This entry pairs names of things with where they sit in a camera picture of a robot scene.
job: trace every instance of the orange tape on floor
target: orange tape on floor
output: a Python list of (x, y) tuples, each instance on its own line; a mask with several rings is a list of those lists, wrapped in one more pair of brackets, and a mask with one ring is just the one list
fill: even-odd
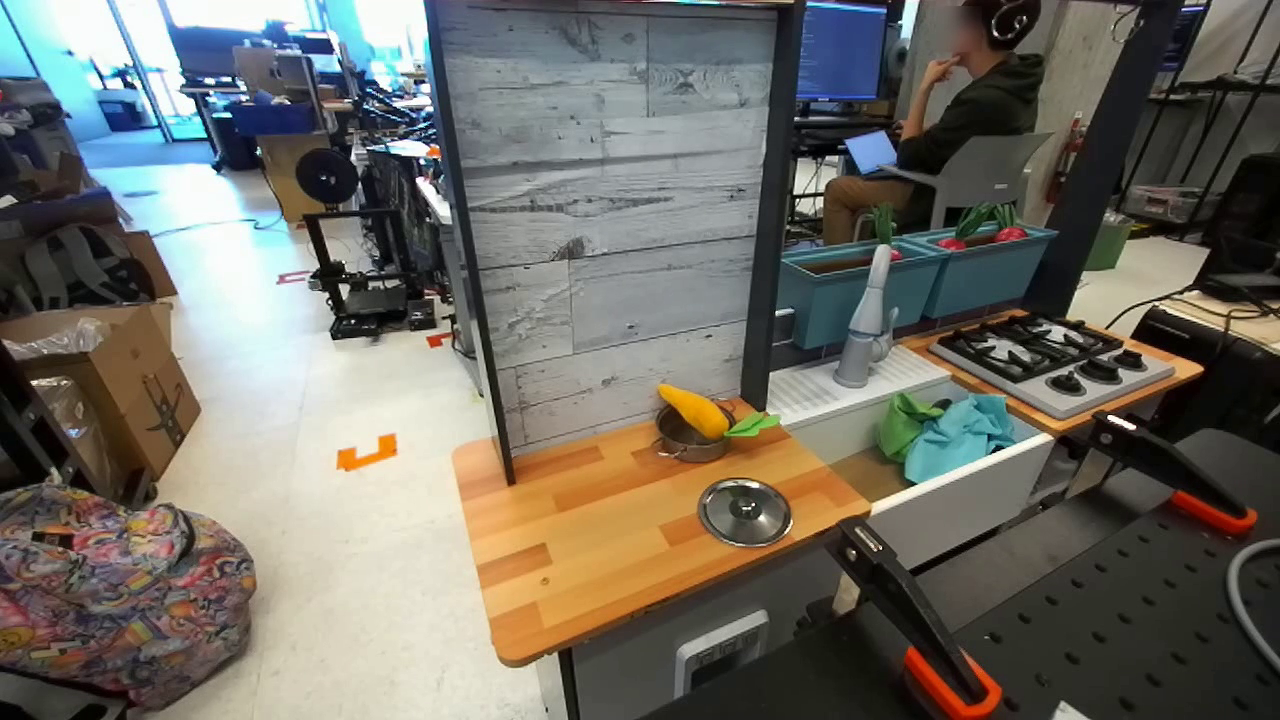
[(399, 457), (396, 432), (374, 434), (374, 453), (365, 453), (365, 457), (357, 447), (340, 447), (334, 453), (334, 469), (340, 472), (357, 472), (357, 469), (367, 469), (367, 465), (378, 465), (378, 460), (392, 460), (392, 457)]

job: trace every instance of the person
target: person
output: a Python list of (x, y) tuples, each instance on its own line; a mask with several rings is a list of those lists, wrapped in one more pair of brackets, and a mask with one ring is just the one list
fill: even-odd
[[(1041, 0), (962, 0), (950, 24), (950, 57), (927, 58), (901, 125), (905, 170), (936, 175), (969, 134), (1020, 134), (1035, 128), (1044, 80), (1041, 57), (1012, 48), (1035, 28)], [(962, 66), (972, 84), (924, 128), (931, 90)], [(824, 193), (824, 240), (850, 240), (857, 221), (873, 209), (927, 215), (927, 193), (889, 175), (836, 175)]]

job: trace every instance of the concrete floor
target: concrete floor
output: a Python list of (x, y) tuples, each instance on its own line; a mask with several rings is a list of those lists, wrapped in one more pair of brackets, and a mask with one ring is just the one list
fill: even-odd
[[(261, 572), (250, 653), (157, 714), (541, 714), (534, 675), (493, 654), (453, 487), (453, 447), (493, 432), (459, 359), (414, 330), (332, 345), (325, 297), (278, 285), (314, 259), (261, 175), (201, 162), (96, 175), (157, 230), (180, 285), (174, 355), (202, 404), (160, 499), (226, 525)], [(1126, 245), (1115, 270), (1085, 275), (1070, 316), (1105, 323), (1192, 280), (1200, 257)], [(396, 460), (334, 469), (340, 447), (385, 432), (399, 434)]]

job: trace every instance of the gray wood panel wall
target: gray wood panel wall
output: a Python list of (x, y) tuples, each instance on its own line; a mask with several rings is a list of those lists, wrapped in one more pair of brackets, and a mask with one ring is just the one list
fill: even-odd
[(510, 453), (736, 395), (774, 12), (453, 0), (432, 40)]

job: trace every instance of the office chair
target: office chair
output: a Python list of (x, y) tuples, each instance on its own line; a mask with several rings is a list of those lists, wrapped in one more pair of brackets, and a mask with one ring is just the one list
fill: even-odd
[(927, 226), (943, 226), (950, 209), (976, 209), (976, 202), (1020, 209), (1028, 187), (1028, 158), (1044, 140), (1049, 130), (972, 134), (936, 175), (905, 170), (905, 168), (882, 168), (882, 170), (896, 178), (931, 187)]

